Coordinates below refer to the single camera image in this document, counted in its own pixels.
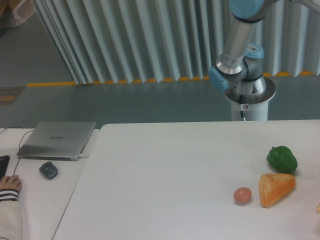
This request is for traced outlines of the cream sleeved forearm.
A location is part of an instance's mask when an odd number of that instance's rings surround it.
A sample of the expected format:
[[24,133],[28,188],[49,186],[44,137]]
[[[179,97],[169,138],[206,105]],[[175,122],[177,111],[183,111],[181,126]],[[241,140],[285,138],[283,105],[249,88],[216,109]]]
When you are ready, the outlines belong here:
[[0,190],[0,239],[22,239],[22,216],[19,192],[12,188]]

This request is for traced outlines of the person's hand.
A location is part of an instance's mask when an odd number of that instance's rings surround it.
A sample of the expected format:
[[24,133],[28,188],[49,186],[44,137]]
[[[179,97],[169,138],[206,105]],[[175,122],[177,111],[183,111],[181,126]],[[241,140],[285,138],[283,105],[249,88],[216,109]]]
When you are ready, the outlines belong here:
[[14,190],[19,192],[22,188],[22,180],[19,175],[4,176],[0,180],[0,190]]

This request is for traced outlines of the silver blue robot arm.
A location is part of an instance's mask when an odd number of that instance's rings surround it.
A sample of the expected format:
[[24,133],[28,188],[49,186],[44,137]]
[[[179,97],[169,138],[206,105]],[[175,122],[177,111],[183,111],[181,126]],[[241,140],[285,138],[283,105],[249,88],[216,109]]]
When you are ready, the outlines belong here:
[[211,83],[233,102],[259,104],[275,94],[263,76],[320,73],[317,0],[230,0],[233,16],[222,53],[208,70]]

